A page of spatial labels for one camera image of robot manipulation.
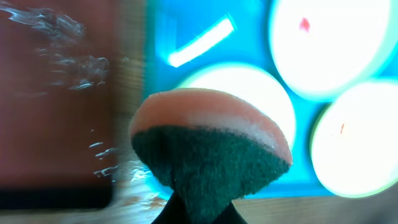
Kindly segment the green plate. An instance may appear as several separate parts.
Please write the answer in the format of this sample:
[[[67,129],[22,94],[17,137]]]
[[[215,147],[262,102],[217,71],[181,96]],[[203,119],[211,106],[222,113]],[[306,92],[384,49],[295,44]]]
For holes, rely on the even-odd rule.
[[[320,183],[340,197],[378,194],[397,183],[397,81],[340,95],[314,126],[310,154]]]
[[[208,88],[242,98],[275,121],[293,148],[297,122],[292,101],[265,70],[248,63],[217,63],[192,73],[177,88]]]

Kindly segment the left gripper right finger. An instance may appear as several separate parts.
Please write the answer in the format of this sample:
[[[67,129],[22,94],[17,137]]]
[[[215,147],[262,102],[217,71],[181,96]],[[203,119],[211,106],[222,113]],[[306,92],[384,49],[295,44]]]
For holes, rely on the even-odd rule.
[[[232,202],[214,220],[214,224],[248,224],[239,214]]]

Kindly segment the round orange green sponge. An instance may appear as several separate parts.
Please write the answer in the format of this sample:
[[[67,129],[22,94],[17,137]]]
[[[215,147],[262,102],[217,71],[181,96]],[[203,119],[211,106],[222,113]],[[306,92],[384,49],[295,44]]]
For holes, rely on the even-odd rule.
[[[278,125],[237,96],[182,88],[148,96],[131,123],[131,144],[190,223],[214,223],[230,202],[254,194],[293,163]]]

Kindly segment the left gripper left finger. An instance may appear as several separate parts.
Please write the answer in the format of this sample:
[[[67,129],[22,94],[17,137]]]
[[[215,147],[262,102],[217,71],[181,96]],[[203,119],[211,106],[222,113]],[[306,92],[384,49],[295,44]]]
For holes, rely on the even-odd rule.
[[[182,198],[174,192],[161,213],[151,224],[190,224],[187,209]]]

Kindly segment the light blue plate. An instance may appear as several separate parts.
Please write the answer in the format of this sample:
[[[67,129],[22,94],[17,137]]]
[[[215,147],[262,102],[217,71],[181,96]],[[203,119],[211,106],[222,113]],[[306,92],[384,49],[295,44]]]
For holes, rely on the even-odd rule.
[[[397,45],[397,0],[278,0],[269,14],[275,67],[297,95],[328,101],[375,76]]]

